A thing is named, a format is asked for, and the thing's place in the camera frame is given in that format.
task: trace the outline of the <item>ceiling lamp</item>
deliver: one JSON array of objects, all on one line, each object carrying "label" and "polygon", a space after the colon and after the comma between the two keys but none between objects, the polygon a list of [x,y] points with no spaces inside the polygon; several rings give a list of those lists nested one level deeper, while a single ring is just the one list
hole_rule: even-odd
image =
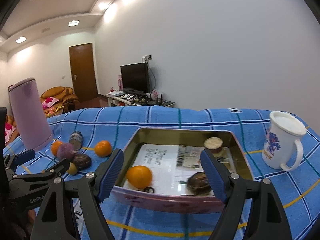
[{"label": "ceiling lamp", "polygon": [[25,37],[20,37],[19,39],[16,40],[16,43],[22,43],[24,41],[26,41],[27,39]]},{"label": "ceiling lamp", "polygon": [[105,9],[107,9],[108,4],[105,3],[105,2],[102,2],[102,3],[99,3],[98,6],[99,6],[99,9],[100,9],[100,10],[105,10]]},{"label": "ceiling lamp", "polygon": [[69,22],[68,26],[71,27],[71,26],[76,26],[79,24],[80,21],[75,21],[73,20],[72,22]]}]

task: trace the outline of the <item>sofa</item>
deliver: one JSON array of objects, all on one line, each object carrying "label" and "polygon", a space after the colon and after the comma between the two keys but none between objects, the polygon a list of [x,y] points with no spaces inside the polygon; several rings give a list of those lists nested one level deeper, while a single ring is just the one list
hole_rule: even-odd
[{"label": "sofa", "polygon": [[70,109],[79,104],[79,98],[73,93],[71,87],[53,87],[44,92],[40,101],[43,103],[48,97],[59,99],[52,107],[57,108],[58,106],[64,106],[64,112],[69,112]]}]

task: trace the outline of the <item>air vent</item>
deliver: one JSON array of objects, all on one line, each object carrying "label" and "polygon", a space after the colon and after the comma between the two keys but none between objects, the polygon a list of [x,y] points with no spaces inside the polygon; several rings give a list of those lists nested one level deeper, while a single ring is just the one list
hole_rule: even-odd
[{"label": "air vent", "polygon": [[45,32],[48,32],[49,30],[51,30],[49,27],[48,28],[44,28],[41,33],[45,33]]}]

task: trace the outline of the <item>white mug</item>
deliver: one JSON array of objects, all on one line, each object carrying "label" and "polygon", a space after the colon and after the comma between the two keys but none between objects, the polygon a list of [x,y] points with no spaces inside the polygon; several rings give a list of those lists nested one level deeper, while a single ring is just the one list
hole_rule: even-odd
[{"label": "white mug", "polygon": [[[293,171],[302,160],[303,146],[300,138],[307,133],[307,129],[302,122],[289,113],[271,112],[270,120],[262,158],[271,168]],[[296,149],[296,161],[292,167],[288,167],[287,162]]]}]

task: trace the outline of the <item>wooden door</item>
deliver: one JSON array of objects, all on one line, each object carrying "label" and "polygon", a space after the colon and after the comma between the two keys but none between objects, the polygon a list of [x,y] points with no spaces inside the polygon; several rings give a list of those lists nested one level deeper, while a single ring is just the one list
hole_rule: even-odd
[{"label": "wooden door", "polygon": [[79,101],[98,97],[92,43],[69,47],[69,55],[73,88]]}]

